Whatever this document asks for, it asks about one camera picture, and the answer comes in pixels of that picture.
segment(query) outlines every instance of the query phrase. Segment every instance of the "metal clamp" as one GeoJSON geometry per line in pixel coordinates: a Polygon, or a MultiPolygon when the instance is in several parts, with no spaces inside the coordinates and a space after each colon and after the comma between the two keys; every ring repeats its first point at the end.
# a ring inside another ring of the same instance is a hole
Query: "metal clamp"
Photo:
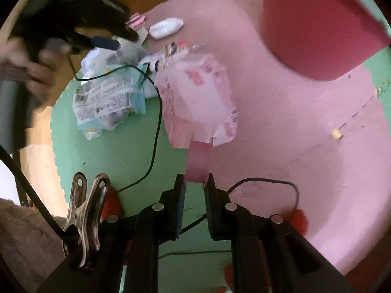
{"type": "Polygon", "coordinates": [[[83,173],[76,173],[72,181],[71,198],[64,231],[69,235],[63,241],[63,249],[68,256],[81,242],[83,257],[78,268],[91,264],[92,256],[99,251],[98,226],[103,204],[110,188],[110,179],[106,174],[99,174],[92,183],[87,196],[87,179],[83,173]]]}

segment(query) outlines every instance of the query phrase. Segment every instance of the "silver screw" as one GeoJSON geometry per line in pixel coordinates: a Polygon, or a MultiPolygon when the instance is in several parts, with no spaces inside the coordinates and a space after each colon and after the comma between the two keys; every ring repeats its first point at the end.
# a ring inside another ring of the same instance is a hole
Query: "silver screw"
{"type": "Polygon", "coordinates": [[[152,209],[154,211],[161,211],[164,209],[164,205],[162,203],[156,203],[152,205],[152,209]]]}
{"type": "Polygon", "coordinates": [[[271,216],[271,221],[279,224],[284,221],[284,218],[282,218],[280,215],[273,215],[273,216],[271,216]]]}
{"type": "Polygon", "coordinates": [[[234,203],[226,203],[225,204],[225,209],[229,211],[235,211],[238,209],[238,206],[234,203]]]}
{"type": "Polygon", "coordinates": [[[106,218],[106,221],[108,223],[116,223],[118,221],[118,216],[117,215],[110,215],[106,218]]]}

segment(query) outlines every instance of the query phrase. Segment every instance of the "green mat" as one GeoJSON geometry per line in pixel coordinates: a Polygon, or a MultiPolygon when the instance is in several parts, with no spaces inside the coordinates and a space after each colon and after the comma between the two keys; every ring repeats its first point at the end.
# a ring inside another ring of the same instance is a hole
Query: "green mat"
{"type": "MultiPolygon", "coordinates": [[[[382,87],[380,99],[390,124],[391,50],[387,47],[365,62],[377,88],[382,87]]],[[[55,163],[61,177],[61,187],[69,199],[73,175],[81,171],[91,185],[99,173],[109,175],[112,185],[120,189],[138,180],[148,170],[158,121],[158,99],[147,100],[145,115],[130,115],[114,131],[105,131],[99,138],[87,141],[77,131],[72,111],[72,98],[77,82],[71,82],[52,110],[52,140],[55,163]]],[[[151,174],[138,185],[120,193],[126,216],[135,215],[144,207],[159,200],[162,191],[173,187],[177,173],[184,173],[186,150],[172,149],[162,125],[155,165],[151,174]]],[[[188,184],[183,226],[205,213],[201,186],[188,184]]],[[[213,242],[206,221],[160,247],[160,254],[174,251],[227,250],[230,243],[213,242]]],[[[160,293],[215,292],[212,287],[224,286],[223,269],[231,261],[230,253],[169,256],[160,261],[160,293]]]]}

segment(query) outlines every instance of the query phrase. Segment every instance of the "red container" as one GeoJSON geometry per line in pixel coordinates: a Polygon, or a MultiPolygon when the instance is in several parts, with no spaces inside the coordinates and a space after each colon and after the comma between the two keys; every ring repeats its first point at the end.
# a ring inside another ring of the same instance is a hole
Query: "red container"
{"type": "Polygon", "coordinates": [[[263,0],[262,37],[294,71],[334,80],[390,44],[357,0],[263,0]]]}

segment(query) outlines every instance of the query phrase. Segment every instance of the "pink package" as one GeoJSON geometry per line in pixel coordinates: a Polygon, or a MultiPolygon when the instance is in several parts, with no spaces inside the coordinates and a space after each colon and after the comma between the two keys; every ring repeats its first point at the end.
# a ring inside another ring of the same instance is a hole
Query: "pink package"
{"type": "Polygon", "coordinates": [[[212,54],[190,53],[160,69],[155,85],[163,101],[163,120],[173,148],[190,141],[213,146],[236,136],[237,111],[226,68],[212,54]]]}

